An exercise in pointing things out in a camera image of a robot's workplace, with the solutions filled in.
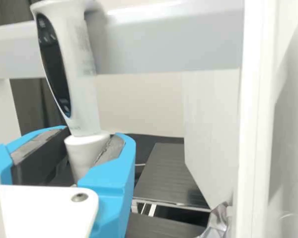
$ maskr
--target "white wall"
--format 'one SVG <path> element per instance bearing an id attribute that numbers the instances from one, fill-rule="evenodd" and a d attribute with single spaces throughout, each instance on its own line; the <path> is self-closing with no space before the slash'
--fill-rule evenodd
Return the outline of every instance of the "white wall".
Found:
<path id="1" fill-rule="evenodd" d="M 163 0 L 100 0 L 106 10 Z M 100 75 L 100 123 L 104 130 L 184 136 L 180 73 Z"/>
<path id="2" fill-rule="evenodd" d="M 279 0 L 268 238 L 298 238 L 298 0 Z"/>

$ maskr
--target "blue plastic holder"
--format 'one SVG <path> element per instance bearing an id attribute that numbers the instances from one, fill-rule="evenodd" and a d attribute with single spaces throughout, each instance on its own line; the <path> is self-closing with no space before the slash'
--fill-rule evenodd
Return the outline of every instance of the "blue plastic holder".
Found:
<path id="1" fill-rule="evenodd" d="M 45 128 L 37 131 L 30 132 L 19 139 L 7 144 L 6 146 L 0 145 L 0 183 L 1 184 L 12 184 L 12 176 L 11 176 L 11 167 L 13 166 L 13 161 L 10 156 L 10 153 L 17 150 L 19 147 L 32 140 L 37 135 L 48 131 L 48 130 L 56 130 L 56 129 L 64 129 L 65 126 L 56 126 L 51 128 Z"/>
<path id="2" fill-rule="evenodd" d="M 136 143 L 124 134 L 116 135 L 125 141 L 120 156 L 93 167 L 77 183 L 99 196 L 91 238 L 124 238 L 127 229 L 134 193 Z"/>
<path id="3" fill-rule="evenodd" d="M 33 131 L 6 146 L 1 144 L 1 184 L 12 184 L 13 161 L 10 156 L 12 152 L 45 131 L 64 128 L 65 126 L 56 126 Z M 127 229 L 134 193 L 136 143 L 124 134 L 116 135 L 125 142 L 119 157 L 93 167 L 77 183 L 78 187 L 95 191 L 99 197 L 99 208 L 90 234 L 91 238 L 124 238 Z"/>

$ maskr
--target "ribbed metal surface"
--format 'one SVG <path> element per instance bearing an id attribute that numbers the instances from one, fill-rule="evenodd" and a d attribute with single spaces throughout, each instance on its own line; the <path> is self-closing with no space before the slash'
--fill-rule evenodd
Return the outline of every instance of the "ribbed metal surface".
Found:
<path id="1" fill-rule="evenodd" d="M 196 225 L 132 213 L 125 238 L 194 238 L 204 229 Z"/>
<path id="2" fill-rule="evenodd" d="M 134 199 L 209 209 L 185 166 L 183 144 L 155 144 L 135 188 Z"/>

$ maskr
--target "metal screw head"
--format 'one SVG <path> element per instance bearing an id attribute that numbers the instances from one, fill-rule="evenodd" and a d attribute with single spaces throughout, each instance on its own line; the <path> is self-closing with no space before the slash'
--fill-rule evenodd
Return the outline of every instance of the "metal screw head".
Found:
<path id="1" fill-rule="evenodd" d="M 83 202 L 86 199 L 88 199 L 88 195 L 86 193 L 78 193 L 71 198 L 73 202 Z"/>

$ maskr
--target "screw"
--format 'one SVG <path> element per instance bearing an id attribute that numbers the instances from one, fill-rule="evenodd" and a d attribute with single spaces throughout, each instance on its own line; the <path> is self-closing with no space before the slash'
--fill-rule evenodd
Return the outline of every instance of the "screw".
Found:
<path id="1" fill-rule="evenodd" d="M 83 202 L 88 199 L 88 195 L 86 193 L 78 193 L 72 197 L 73 202 Z"/>

